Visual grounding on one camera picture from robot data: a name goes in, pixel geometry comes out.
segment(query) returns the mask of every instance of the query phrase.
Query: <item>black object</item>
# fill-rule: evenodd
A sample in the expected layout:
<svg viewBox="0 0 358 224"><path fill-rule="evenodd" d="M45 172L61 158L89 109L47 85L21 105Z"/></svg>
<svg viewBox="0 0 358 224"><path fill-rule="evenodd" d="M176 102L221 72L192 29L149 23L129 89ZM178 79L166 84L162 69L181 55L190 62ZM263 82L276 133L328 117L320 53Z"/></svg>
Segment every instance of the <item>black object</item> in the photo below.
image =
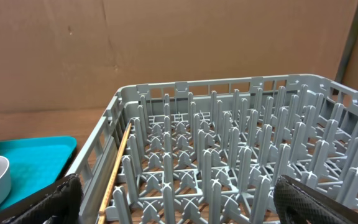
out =
<svg viewBox="0 0 358 224"><path fill-rule="evenodd" d="M70 174L1 211L0 223L76 223L82 197L78 174Z"/></svg>
<svg viewBox="0 0 358 224"><path fill-rule="evenodd" d="M286 175L278 178L273 201L282 224L358 223L357 212Z"/></svg>

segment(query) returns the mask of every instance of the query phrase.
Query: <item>turquoise cutting board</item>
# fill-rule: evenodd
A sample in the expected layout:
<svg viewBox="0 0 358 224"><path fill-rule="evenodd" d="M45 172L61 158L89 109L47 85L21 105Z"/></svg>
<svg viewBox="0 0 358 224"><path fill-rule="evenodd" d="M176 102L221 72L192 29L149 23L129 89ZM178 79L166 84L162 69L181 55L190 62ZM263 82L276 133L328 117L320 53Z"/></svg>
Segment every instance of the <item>turquoise cutting board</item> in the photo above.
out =
<svg viewBox="0 0 358 224"><path fill-rule="evenodd" d="M12 179L0 211L55 182L76 145L70 136L0 141L0 156L9 160Z"/></svg>

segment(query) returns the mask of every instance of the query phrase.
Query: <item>dish rack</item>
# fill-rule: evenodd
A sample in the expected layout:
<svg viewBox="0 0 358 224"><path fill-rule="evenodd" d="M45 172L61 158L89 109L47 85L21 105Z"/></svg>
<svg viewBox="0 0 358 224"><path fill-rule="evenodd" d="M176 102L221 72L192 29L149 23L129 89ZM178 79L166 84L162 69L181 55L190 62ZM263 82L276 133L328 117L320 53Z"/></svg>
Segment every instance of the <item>dish rack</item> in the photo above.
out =
<svg viewBox="0 0 358 224"><path fill-rule="evenodd" d="M98 219L129 122L116 179L125 184L114 189L107 221L280 223L265 215L275 213L272 192L281 174L358 211L358 91L327 78L278 75L118 89L68 171L85 182L81 223ZM141 215L132 220L131 210Z"/></svg>

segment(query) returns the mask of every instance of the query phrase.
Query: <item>wooden dowel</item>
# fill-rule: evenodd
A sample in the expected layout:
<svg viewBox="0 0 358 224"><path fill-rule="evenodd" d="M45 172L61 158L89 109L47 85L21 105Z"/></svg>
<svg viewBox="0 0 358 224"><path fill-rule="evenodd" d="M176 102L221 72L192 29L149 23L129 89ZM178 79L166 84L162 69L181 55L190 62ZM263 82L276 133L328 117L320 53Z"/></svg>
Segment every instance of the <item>wooden dowel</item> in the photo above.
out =
<svg viewBox="0 0 358 224"><path fill-rule="evenodd" d="M132 125L131 123L128 124L128 127L124 132L124 136L122 137L121 144L119 145L119 149L118 149L118 153L117 153L117 157L116 157L116 163L114 163L114 168L112 169L109 183L108 183L107 189L104 193L102 204L100 205L98 224L103 224L106 219L106 214L104 211L105 211L105 209L110 201L110 198L111 198L112 188L114 187L114 182L116 181L119 164L121 163L121 157L124 153L129 133L131 132L131 125Z"/></svg>

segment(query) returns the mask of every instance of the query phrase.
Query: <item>wooden stick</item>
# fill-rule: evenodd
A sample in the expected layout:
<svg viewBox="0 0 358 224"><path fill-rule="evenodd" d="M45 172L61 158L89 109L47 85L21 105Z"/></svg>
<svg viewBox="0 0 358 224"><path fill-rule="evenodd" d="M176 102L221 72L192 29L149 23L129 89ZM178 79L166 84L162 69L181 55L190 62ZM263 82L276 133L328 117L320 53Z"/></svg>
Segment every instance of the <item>wooden stick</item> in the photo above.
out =
<svg viewBox="0 0 358 224"><path fill-rule="evenodd" d="M116 163L114 164L114 168L112 169L110 180L109 180L109 183L107 185L107 189L106 189L106 191L104 193L102 204L100 205L98 224L103 224L104 220L106 219L106 214L105 214L104 211L105 211L105 209L107 207L107 204L109 203L110 198L111 198L112 188L114 186L114 182L116 181L116 176L117 176L117 173L118 173L119 164L121 163L121 157L122 157L122 155L124 153L124 149L125 149L125 146L127 144L127 140L128 140L128 136L129 136L130 132L131 132L131 123L128 124L128 127L125 130L124 135L122 137L121 144L119 145L119 149L118 149L118 153L117 153L117 157L116 157Z"/></svg>

